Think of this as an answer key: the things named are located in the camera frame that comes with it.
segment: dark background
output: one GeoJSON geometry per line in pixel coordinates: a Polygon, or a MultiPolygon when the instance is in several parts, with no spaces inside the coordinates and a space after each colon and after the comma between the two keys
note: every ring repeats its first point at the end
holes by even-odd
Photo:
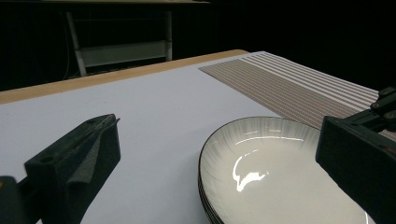
{"type": "MultiPolygon", "coordinates": [[[[167,9],[173,11],[174,60],[228,49],[263,50],[375,90],[396,82],[396,15],[390,4],[250,0],[206,7],[67,8],[0,1],[0,91],[78,75],[64,15],[69,9],[83,48],[164,39],[167,9]]],[[[113,64],[91,73],[161,61],[113,64]]]]}

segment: stack of plates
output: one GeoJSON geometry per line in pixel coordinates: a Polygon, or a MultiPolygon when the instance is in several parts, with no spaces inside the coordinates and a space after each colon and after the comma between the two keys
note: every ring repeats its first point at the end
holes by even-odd
{"type": "Polygon", "coordinates": [[[199,160],[199,193],[210,222],[373,224],[316,163],[319,135],[308,125],[268,117],[217,129],[199,160]]]}

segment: bowl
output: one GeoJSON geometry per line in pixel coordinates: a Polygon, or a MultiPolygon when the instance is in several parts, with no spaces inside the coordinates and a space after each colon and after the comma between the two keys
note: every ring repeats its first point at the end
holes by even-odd
{"type": "Polygon", "coordinates": [[[206,140],[201,200],[212,223],[374,223],[316,163],[320,130],[290,119],[234,120],[206,140]]]}

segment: beige striped mat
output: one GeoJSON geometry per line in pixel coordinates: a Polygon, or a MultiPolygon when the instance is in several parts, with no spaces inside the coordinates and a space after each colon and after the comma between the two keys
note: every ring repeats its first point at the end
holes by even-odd
{"type": "MultiPolygon", "coordinates": [[[[320,129],[324,116],[345,118],[368,109],[377,91],[332,77],[267,52],[200,68],[250,99],[320,129]]],[[[396,134],[382,132],[396,141],[396,134]]]]}

